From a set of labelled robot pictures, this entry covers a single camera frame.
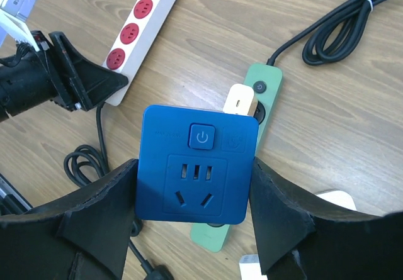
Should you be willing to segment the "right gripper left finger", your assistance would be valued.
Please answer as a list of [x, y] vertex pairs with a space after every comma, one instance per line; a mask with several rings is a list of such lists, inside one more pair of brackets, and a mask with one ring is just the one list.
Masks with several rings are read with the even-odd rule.
[[1, 279], [121, 279], [138, 161], [20, 215], [1, 217]]

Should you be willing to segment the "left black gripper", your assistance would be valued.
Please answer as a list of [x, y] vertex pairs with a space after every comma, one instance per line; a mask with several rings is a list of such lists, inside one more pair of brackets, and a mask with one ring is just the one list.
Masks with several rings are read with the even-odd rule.
[[44, 99], [68, 111], [92, 110], [128, 84], [126, 76], [81, 55], [63, 32], [52, 32], [49, 37], [40, 34]]

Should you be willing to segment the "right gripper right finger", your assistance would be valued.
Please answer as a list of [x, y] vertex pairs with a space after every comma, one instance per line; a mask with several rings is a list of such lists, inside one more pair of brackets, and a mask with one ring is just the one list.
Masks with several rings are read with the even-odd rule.
[[325, 201], [255, 159], [250, 206], [268, 279], [401, 279], [402, 213]]

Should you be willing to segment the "white red power strip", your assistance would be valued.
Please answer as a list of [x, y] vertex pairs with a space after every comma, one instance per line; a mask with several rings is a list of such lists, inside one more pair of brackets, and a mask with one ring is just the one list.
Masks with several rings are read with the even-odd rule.
[[176, 0], [137, 0], [103, 66], [131, 83]]

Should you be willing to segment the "blue socket adapter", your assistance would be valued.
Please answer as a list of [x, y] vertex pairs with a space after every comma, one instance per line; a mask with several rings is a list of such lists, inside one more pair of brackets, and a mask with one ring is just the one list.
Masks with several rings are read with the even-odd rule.
[[242, 223], [258, 129], [251, 116], [163, 105], [146, 108], [136, 215], [153, 221]]

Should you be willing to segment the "white rounded charger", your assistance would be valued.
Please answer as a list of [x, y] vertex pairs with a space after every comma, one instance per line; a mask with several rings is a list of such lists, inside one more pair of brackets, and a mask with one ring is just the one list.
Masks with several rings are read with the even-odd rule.
[[252, 87], [244, 84], [234, 84], [227, 95], [223, 112], [235, 115], [254, 116], [258, 105]]

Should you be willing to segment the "white square charger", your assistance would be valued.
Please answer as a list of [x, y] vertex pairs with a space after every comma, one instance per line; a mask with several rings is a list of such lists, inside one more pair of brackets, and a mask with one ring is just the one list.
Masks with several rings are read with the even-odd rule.
[[258, 254], [243, 255], [239, 261], [239, 270], [242, 280], [267, 280], [262, 274]]

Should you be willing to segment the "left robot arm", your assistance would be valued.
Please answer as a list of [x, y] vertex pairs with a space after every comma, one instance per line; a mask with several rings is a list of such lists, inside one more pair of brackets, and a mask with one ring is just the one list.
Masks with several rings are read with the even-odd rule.
[[61, 31], [31, 34], [37, 50], [23, 42], [1, 59], [1, 121], [47, 101], [90, 111], [128, 84], [126, 76], [81, 55]]

